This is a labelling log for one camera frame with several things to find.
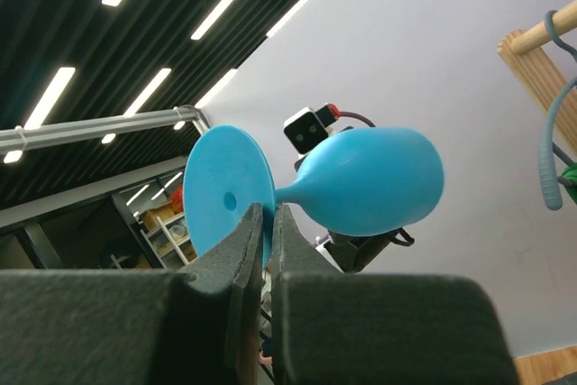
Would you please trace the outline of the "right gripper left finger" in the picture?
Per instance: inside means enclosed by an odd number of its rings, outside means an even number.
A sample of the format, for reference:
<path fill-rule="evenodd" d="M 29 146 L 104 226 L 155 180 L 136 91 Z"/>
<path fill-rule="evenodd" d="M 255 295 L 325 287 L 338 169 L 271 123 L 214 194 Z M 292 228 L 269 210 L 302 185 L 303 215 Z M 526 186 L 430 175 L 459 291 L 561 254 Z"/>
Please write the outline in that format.
<path fill-rule="evenodd" d="M 253 384 L 263 212 L 184 270 L 5 270 L 4 384 Z"/>

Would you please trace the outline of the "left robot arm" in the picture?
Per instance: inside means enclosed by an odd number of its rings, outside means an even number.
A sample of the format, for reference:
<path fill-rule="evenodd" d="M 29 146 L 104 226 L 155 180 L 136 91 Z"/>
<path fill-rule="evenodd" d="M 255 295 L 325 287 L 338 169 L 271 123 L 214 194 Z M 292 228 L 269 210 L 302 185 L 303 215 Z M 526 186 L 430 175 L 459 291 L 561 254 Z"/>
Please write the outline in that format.
<path fill-rule="evenodd" d="M 328 232 L 316 240 L 316 250 L 344 273 L 358 273 L 369 265 L 386 247 L 410 247 L 415 239 L 399 228 L 374 236 L 347 236 Z"/>

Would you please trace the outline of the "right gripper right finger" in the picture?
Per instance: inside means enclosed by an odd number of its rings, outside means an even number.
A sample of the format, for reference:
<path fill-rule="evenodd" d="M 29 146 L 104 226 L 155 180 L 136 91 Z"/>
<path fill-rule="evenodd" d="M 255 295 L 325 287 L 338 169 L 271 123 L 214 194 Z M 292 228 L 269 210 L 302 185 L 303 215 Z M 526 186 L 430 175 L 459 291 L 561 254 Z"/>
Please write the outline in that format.
<path fill-rule="evenodd" d="M 274 218 L 273 372 L 278 384 L 515 384 L 495 308 L 466 278 L 346 274 Z"/>

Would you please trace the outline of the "blue wine glass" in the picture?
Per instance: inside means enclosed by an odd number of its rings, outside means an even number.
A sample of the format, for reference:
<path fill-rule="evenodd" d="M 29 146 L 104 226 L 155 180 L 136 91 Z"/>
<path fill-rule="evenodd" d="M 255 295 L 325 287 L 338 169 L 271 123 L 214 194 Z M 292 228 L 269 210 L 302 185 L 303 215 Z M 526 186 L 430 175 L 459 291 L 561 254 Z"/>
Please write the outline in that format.
<path fill-rule="evenodd" d="M 260 204 L 262 259 L 268 261 L 280 204 L 300 206 L 331 232 L 365 237 L 424 219 L 443 190 L 439 153 L 412 129 L 368 127 L 330 136 L 305 157 L 293 183 L 278 188 L 259 144 L 241 128 L 218 125 L 188 157 L 182 198 L 198 255 L 230 234 L 251 204 Z"/>

